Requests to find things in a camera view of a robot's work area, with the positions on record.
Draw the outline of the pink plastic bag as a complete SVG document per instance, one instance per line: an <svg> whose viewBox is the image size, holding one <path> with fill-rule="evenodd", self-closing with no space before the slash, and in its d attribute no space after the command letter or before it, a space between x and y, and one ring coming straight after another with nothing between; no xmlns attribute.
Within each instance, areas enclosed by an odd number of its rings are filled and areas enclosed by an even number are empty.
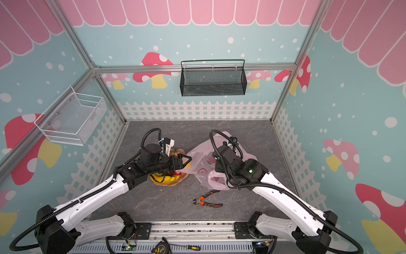
<svg viewBox="0 0 406 254"><path fill-rule="evenodd" d="M219 153L217 148L223 144L223 141L233 144L233 150L243 160L243 166L234 170L233 173L231 167L226 170L226 173L215 171L216 160L213 152ZM211 130L209 140L192 149L187 155L192 157L191 171L182 172L194 175L203 186L216 191L227 191L237 186L255 183L263 176L262 166L256 157L241 148L238 138L229 136L228 132Z"/></svg>

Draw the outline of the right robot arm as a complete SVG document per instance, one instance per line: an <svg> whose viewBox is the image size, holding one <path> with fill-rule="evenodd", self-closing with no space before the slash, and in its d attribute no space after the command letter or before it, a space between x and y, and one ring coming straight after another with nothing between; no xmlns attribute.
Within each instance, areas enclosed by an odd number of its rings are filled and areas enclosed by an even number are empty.
<svg viewBox="0 0 406 254"><path fill-rule="evenodd" d="M250 219L255 231L289 239L306 254L341 254L342 250L330 246L334 232L356 247L356 254L364 252L356 240L336 227L338 217L334 212L323 212L303 201L257 160L244 160L238 142L226 134L210 130L209 138L214 148L216 170L225 174L227 187L249 189L288 216L287 220L281 220L255 213Z"/></svg>

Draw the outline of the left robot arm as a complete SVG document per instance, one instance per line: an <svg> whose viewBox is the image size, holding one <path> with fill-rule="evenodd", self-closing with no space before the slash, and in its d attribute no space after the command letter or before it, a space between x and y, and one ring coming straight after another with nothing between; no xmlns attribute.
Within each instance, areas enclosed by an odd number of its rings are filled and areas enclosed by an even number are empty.
<svg viewBox="0 0 406 254"><path fill-rule="evenodd" d="M111 177L83 195L52 208L37 212L36 223L18 235L9 245L11 251L40 248L44 254L66 254L75 246L99 238L121 237L125 240L138 233L136 223L126 212L85 222L84 219L104 204L134 189L155 174L184 169L192 157L171 154L174 140L158 137L156 144L145 144L139 151L117 166Z"/></svg>

